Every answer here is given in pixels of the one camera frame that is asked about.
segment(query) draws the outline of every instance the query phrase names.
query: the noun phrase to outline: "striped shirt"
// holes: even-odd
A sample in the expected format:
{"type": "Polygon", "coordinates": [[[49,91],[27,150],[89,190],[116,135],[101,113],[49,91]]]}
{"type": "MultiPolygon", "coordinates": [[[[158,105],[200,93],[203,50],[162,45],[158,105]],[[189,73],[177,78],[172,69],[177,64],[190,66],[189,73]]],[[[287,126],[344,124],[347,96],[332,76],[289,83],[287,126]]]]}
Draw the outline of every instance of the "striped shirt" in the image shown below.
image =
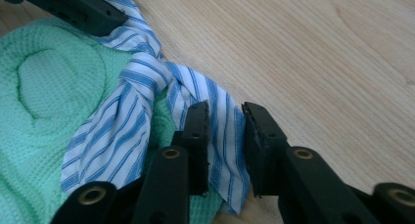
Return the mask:
{"type": "Polygon", "coordinates": [[[95,38],[134,54],[119,74],[118,87],[72,137],[62,167],[63,189],[71,193],[92,181],[109,181],[120,188],[140,177],[153,101],[167,88],[168,109],[179,130],[184,128],[189,106],[208,102],[208,180],[225,200],[222,209],[239,213],[250,186],[243,157],[244,115],[212,80],[162,58],[161,44],[134,2],[107,1],[129,19],[109,36],[95,38]]]}

